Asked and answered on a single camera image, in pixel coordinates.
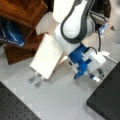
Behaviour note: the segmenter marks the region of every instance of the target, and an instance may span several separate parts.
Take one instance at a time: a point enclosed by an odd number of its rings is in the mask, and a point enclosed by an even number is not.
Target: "wire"
[[[91,16],[91,18],[93,19],[93,21],[94,21],[94,23],[95,23],[96,30],[97,30],[97,32],[98,32],[98,37],[99,37],[98,52],[100,52],[100,50],[101,50],[101,37],[100,37],[100,31],[99,31],[99,28],[98,28],[98,26],[97,26],[97,23],[96,23],[96,21],[95,21],[95,19],[94,19],[94,17],[93,17],[93,15],[92,15],[91,12],[90,12],[90,16]]]
[[[97,54],[97,50],[94,47],[91,47],[91,46],[87,47],[87,49],[84,51],[84,53],[86,53],[90,48],[93,49],[95,51],[95,53]]]

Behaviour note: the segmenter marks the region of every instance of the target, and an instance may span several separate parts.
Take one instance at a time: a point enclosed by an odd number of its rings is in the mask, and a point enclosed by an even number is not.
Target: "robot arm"
[[[71,66],[75,71],[75,79],[89,75],[105,63],[105,58],[93,49],[82,44],[85,37],[94,32],[95,25],[88,16],[94,0],[75,0],[73,6],[55,30],[54,36],[61,48],[68,54]]]
[[[94,22],[88,17],[88,12],[93,3],[94,0],[74,1],[69,14],[61,23],[61,34],[67,42],[79,43],[94,32]]]

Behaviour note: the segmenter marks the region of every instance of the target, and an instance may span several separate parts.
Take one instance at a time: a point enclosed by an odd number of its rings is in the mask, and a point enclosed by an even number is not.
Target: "wooden shelf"
[[[0,0],[0,16],[27,27],[35,27],[47,10],[43,0]]]
[[[44,0],[0,0],[0,3],[0,17],[16,22],[25,40],[23,47],[5,46],[8,63],[33,57],[43,37],[37,36],[35,27],[48,9]]]
[[[23,47],[7,45],[4,47],[8,64],[12,65],[35,55],[44,34],[36,36],[35,31]]]

